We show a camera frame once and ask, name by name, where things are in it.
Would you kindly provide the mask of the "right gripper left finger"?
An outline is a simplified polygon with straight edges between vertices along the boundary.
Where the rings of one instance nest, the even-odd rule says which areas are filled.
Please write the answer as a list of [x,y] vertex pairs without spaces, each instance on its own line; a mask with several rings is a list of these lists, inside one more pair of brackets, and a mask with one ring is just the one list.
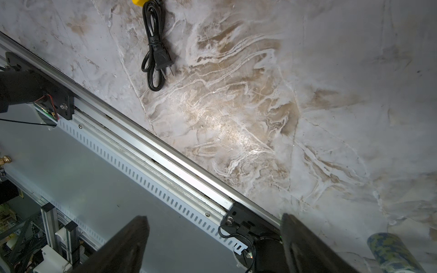
[[147,217],[134,217],[74,272],[139,273],[149,233]]

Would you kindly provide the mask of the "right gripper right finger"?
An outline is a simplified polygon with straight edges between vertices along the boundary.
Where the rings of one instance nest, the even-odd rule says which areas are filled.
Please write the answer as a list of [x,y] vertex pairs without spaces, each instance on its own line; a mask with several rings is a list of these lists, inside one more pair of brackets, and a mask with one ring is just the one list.
[[289,272],[357,272],[295,216],[284,214],[280,231]]

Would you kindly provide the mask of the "yellow hot glue gun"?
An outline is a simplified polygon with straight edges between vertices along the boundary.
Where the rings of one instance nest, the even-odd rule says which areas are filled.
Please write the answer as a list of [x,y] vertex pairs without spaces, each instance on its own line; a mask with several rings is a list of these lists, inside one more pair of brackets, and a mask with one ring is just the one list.
[[174,62],[163,42],[166,23],[166,10],[163,1],[133,0],[134,5],[142,8],[142,19],[147,36],[149,51],[144,56],[141,71],[146,74],[147,86],[153,92],[159,92],[165,85],[167,69]]

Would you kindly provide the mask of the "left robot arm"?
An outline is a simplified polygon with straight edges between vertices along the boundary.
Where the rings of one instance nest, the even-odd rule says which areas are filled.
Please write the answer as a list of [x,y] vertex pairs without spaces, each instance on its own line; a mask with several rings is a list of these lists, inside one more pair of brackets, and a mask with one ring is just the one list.
[[44,96],[47,80],[34,71],[1,72],[1,113],[11,105],[37,101]]

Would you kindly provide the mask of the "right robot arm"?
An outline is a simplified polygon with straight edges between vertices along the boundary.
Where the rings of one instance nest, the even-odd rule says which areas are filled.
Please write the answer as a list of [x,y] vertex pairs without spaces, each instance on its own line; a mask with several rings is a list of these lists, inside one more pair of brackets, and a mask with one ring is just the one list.
[[[253,273],[354,273],[356,269],[341,259],[325,243],[306,232],[314,245],[304,257],[309,264],[297,263],[290,242],[286,237],[248,239],[239,233],[225,235],[222,227],[213,230],[228,242],[240,240],[253,253],[247,271]],[[134,217],[125,227],[74,271],[76,273],[138,273],[150,233],[145,216]]]

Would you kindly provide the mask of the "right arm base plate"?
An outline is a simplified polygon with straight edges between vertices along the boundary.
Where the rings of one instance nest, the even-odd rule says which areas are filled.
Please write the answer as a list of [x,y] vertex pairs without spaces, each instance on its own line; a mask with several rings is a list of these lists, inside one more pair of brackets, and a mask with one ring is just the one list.
[[281,244],[277,227],[238,202],[223,217],[218,234],[224,239],[239,240],[253,255],[264,254]]

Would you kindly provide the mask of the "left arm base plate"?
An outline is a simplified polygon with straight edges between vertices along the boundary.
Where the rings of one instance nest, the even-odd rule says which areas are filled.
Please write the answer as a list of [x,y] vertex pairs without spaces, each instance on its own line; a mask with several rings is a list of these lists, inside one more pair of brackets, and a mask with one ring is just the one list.
[[40,69],[19,57],[5,53],[6,66],[1,68],[1,113],[12,105],[36,104],[56,121],[72,119],[73,93]]

